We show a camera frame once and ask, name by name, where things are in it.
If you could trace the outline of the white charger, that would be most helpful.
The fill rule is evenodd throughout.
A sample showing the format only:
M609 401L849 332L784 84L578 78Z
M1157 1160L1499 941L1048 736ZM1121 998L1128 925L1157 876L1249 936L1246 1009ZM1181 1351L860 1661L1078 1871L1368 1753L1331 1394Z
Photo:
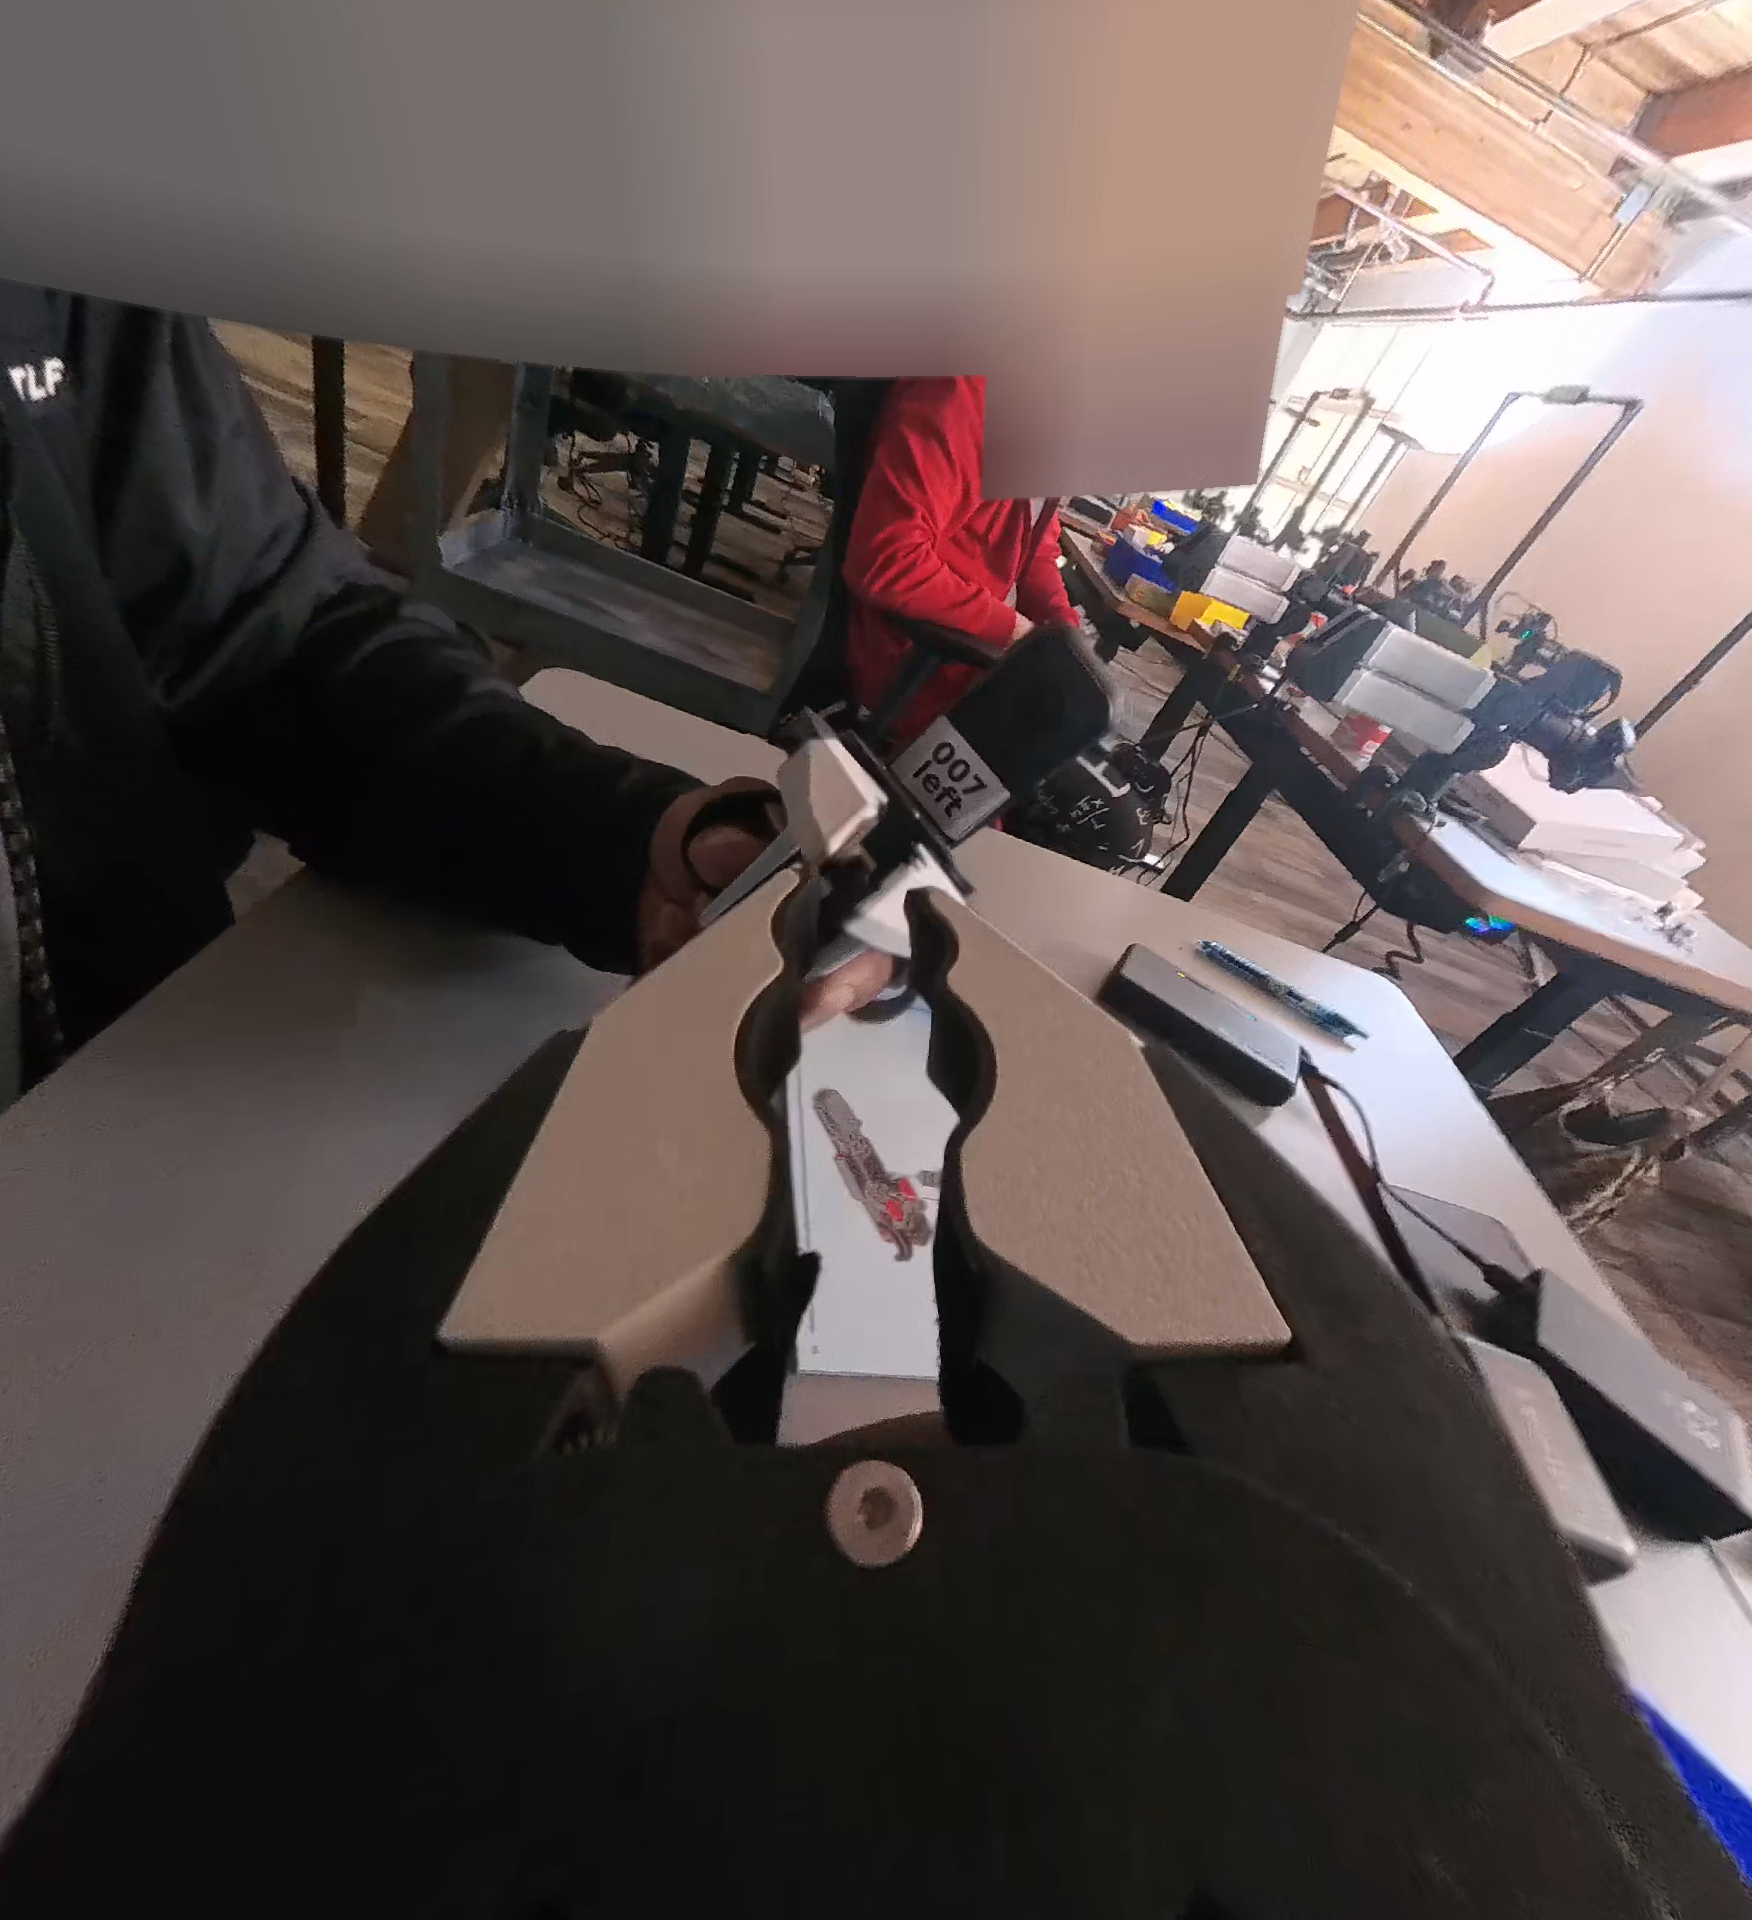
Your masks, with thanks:
M1752 1531L1752 1436L1711 1388L1550 1272L1484 1309L1480 1333L1554 1384L1608 1488L1669 1538Z

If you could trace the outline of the black smartphone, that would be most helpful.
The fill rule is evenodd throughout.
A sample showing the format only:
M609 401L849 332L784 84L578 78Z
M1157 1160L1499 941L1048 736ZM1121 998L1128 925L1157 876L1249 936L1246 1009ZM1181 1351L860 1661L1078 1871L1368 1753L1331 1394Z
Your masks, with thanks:
M1446 1310L1475 1315L1533 1290L1534 1260L1501 1221L1398 1186L1383 1188L1383 1203Z

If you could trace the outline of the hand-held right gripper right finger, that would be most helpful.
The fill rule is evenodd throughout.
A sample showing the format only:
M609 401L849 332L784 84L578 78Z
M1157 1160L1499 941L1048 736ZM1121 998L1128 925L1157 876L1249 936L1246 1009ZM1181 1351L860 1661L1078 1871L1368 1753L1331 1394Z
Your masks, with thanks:
M1284 1357L1292 1328L1143 1042L969 903L913 891L907 918L954 1117L933 1243L948 1427L1027 1427L1081 1380Z

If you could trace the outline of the black office chair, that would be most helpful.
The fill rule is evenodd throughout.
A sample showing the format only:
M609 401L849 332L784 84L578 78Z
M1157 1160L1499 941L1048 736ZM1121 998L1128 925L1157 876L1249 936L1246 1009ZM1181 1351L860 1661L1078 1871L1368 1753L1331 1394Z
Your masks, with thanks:
M904 743L1027 634L1020 523L982 489L984 413L977 376L863 380L839 394L834 510L773 741L817 710Z

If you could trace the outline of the black metal frame rig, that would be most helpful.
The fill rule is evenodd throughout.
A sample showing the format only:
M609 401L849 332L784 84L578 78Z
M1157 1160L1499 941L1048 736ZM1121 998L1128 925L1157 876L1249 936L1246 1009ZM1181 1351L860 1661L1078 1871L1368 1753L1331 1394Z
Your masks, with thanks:
M1587 450L1582 461L1569 473L1554 491L1543 510L1533 519L1533 523L1523 531L1523 534L1513 542L1511 550L1499 561L1499 564L1488 573L1484 583L1475 588L1474 596L1460 605L1458 611L1448 612L1446 618L1463 628L1475 629L1480 634L1488 631L1488 611L1492 608L1497 596L1513 576L1513 570L1519 562L1528 559L1536 542L1556 525L1561 515L1569 504L1579 497L1579 491L1589 483L1600 464L1608 457L1620 439L1630 432L1630 428L1639 417L1646 401L1633 395L1615 395L1600 394L1591 390L1585 383L1558 383L1545 390L1513 390L1501 397L1501 401L1490 412L1488 420L1474 436L1469 443L1454 457L1449 470L1440 479L1440 485L1427 497L1419 512L1403 528L1395 547L1381 561L1381 587L1373 587L1373 593L1381 593L1388 602L1408 600L1409 588L1403 584L1408 578L1405 559L1409 549L1422 536L1425 528L1436 520L1440 510L1446 506L1448 498L1454 493L1461 477L1469 468L1480 460L1488 450L1488 443L1494 439L1503 420L1513 413L1519 405L1534 405L1556 412L1589 412L1600 409L1608 412L1610 420L1602 436Z

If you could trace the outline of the blue plastic bin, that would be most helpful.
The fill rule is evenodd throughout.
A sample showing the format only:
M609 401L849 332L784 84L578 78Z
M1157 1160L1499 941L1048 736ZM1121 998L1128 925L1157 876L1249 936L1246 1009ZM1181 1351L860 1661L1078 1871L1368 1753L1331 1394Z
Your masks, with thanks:
M1691 1804L1752 1887L1752 1791L1740 1786L1643 1691L1633 1693L1633 1705L1673 1765Z

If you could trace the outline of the white flat box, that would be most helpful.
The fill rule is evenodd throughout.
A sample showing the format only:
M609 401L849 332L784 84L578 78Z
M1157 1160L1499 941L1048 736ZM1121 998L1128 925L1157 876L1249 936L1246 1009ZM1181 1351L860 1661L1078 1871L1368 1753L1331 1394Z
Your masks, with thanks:
M1460 784L1490 836L1513 853L1653 906L1694 907L1704 840L1653 799L1621 789L1563 793L1514 761Z

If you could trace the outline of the person's black jacket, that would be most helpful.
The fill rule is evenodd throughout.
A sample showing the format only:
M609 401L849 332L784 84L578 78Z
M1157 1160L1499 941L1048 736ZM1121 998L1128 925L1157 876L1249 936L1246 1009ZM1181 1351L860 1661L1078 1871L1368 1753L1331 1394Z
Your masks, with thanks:
M180 761L166 639L370 574L206 317L0 280L0 835L33 1070L218 936L262 833Z

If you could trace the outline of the grey utility cart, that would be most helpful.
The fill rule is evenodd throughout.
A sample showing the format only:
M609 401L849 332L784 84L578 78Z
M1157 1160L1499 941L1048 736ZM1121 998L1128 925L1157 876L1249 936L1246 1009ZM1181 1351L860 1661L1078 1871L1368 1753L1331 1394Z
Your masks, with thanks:
M799 612L763 611L553 516L542 506L553 366L502 371L511 377L502 504L452 520L452 358L412 357L403 554L414 588L542 665L766 736L788 685Z

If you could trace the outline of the white storage box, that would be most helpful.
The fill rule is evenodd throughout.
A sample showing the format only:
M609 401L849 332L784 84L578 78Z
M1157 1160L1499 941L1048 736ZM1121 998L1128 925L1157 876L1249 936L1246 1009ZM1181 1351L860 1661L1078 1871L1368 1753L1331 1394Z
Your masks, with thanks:
M1375 618L1353 631L1319 699L1337 714L1378 721L1419 751L1448 755L1475 729L1477 707L1494 684L1492 665Z

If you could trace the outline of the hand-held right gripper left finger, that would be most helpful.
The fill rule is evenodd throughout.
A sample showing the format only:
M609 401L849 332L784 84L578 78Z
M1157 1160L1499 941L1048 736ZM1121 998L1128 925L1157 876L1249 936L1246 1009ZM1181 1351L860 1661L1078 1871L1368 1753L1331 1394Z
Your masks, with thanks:
M590 1022L437 1325L448 1350L581 1361L610 1396L744 1355L775 1139L739 1045L784 979L797 891L773 876Z

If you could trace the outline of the long wooden work table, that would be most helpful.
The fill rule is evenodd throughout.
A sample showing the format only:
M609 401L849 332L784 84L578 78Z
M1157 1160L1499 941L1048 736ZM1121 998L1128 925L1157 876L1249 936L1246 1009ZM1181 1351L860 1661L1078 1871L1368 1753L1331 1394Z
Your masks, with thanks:
M1162 882L1171 899L1196 899L1271 801L1283 801L1368 899L1403 924L1458 931L1469 918L1509 921L1546 956L1550 975L1517 1009L1488 1022L1456 1056L1475 1090L1531 1066L1606 998L1627 998L1706 1024L1752 1027L1752 948L1706 914L1688 934L1646 903L1594 893L1533 858L1501 846L1466 821L1436 812L1383 822L1368 806L1368 773L1320 731L1316 707L1271 692L1261 665L1208 631L1178 629L1133 599L1105 564L1111 540L1081 516L1063 520L1063 570L1111 659L1128 639L1151 638L1181 675L1157 707L1146 747L1168 755L1198 718L1249 761L1236 786Z

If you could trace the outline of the instruction booklet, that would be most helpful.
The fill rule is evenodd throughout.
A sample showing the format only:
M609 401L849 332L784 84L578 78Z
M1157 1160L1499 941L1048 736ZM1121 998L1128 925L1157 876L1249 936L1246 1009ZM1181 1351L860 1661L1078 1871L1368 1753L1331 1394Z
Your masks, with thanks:
M931 1384L940 1371L933 1239L956 1117L927 1074L931 1022L837 1019L801 1042L786 1083L799 1249L818 1260L797 1370Z

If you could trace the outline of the black flat box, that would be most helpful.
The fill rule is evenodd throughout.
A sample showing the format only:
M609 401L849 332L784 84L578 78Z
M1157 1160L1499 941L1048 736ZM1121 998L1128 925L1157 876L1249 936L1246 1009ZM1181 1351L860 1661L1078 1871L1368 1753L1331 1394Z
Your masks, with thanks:
M1263 1109L1283 1107L1299 1090L1302 1051L1295 1038L1151 948L1128 948L1097 1003Z

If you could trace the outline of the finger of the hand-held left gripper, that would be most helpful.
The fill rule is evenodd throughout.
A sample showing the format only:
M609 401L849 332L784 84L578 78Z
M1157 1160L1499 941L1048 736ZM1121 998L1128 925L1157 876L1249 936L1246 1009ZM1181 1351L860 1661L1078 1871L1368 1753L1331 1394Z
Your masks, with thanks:
M859 743L841 733L809 736L783 761L778 799L784 835L810 874L855 856L889 809L889 791Z
M946 868L892 868L863 889L833 887L818 921L817 964L846 964L863 951L889 959L912 957L907 901L913 893L969 899L974 887Z

